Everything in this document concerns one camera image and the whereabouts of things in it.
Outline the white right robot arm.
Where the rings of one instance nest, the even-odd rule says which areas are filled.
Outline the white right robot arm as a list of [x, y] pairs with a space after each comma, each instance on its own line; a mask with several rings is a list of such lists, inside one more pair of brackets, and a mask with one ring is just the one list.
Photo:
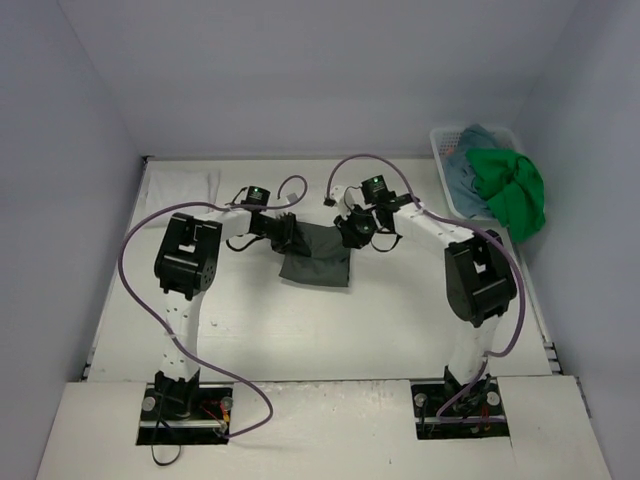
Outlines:
[[362, 182], [357, 189], [364, 205], [356, 202], [351, 186], [335, 186], [325, 199], [338, 210], [334, 224], [345, 247], [362, 249], [375, 235], [389, 233], [440, 255], [444, 261], [447, 302], [460, 324], [445, 367], [442, 398], [449, 409], [464, 412], [478, 400], [474, 382], [483, 377], [498, 319], [517, 293], [508, 260], [487, 240], [492, 237], [498, 242], [499, 235], [493, 231], [480, 235], [430, 218], [410, 195], [398, 196], [389, 190], [381, 175]]

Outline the green t-shirt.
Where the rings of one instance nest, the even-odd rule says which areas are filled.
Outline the green t-shirt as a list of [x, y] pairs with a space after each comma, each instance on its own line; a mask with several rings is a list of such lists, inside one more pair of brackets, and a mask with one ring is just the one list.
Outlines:
[[546, 223], [545, 184], [535, 164], [511, 149], [469, 149], [474, 186], [494, 218], [516, 243], [527, 241]]

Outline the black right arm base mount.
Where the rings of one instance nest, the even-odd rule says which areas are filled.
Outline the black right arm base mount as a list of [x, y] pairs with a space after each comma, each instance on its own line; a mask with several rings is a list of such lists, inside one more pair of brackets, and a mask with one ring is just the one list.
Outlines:
[[438, 414], [439, 409], [452, 396], [453, 391], [443, 381], [411, 383], [418, 440], [470, 440], [510, 436], [499, 385], [494, 377], [481, 380], [469, 395]]

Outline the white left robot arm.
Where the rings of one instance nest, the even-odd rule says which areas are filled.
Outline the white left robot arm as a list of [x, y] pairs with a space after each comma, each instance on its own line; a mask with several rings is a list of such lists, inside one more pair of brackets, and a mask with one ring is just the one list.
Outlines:
[[163, 325], [168, 328], [155, 390], [165, 394], [164, 408], [175, 418], [191, 418], [199, 409], [201, 365], [197, 356], [200, 312], [212, 286], [223, 244], [238, 236], [267, 239], [276, 249], [293, 243], [294, 214], [268, 205], [270, 192], [251, 186], [241, 203], [212, 207], [201, 215], [174, 214], [154, 263], [165, 295]]

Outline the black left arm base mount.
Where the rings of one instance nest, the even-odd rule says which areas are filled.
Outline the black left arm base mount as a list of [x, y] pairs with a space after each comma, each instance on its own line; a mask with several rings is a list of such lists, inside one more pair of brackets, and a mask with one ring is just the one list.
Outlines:
[[204, 384], [185, 407], [146, 386], [138, 421], [137, 446], [207, 446], [229, 442], [233, 387]]

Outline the grey t-shirt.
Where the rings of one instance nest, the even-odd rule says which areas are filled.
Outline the grey t-shirt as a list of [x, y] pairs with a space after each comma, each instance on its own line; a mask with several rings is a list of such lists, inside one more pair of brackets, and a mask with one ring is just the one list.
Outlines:
[[299, 222], [279, 276], [307, 286], [347, 288], [350, 266], [351, 250], [336, 227]]

